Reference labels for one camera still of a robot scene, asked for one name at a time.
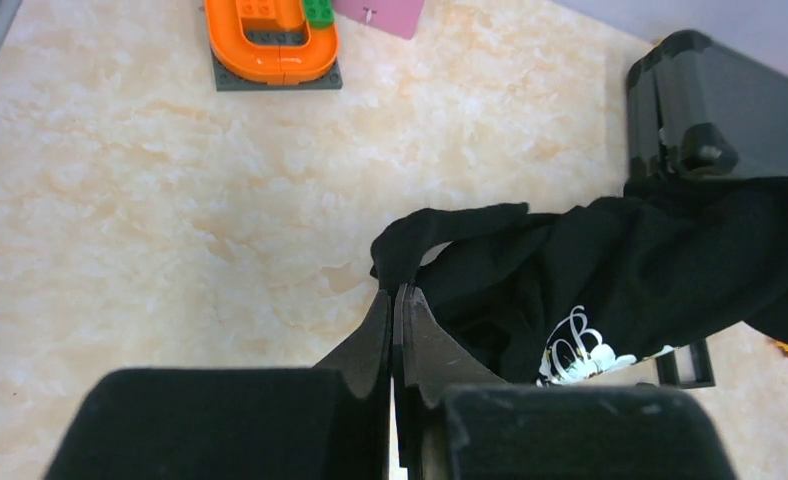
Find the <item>black printed t-shirt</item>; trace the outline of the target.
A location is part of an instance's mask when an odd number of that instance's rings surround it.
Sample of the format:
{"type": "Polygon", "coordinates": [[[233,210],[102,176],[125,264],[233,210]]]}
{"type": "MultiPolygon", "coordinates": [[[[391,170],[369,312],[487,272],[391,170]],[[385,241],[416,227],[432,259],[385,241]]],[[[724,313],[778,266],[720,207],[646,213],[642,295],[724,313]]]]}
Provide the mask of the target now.
{"type": "Polygon", "coordinates": [[[509,382],[577,383],[741,322],[788,344],[788,177],[633,180],[561,214],[424,208],[370,254],[509,382]]]}

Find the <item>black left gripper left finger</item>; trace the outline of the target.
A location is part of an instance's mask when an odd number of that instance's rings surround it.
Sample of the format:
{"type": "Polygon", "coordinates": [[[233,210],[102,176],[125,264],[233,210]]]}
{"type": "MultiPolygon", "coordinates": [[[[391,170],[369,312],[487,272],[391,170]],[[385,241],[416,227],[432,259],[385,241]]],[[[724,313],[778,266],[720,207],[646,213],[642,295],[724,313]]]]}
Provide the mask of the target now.
{"type": "Polygon", "coordinates": [[[384,479],[391,301],[308,368],[119,369],[85,396],[49,479],[384,479]]]}

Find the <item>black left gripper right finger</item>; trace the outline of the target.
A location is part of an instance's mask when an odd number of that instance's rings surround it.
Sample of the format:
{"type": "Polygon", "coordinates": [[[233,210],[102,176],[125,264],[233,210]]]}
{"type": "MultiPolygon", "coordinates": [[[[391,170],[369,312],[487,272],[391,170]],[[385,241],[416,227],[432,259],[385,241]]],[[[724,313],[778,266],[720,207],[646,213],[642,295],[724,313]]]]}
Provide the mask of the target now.
{"type": "Polygon", "coordinates": [[[412,479],[732,479],[690,395],[655,386],[509,384],[436,322],[423,292],[393,303],[400,464],[412,479]]]}

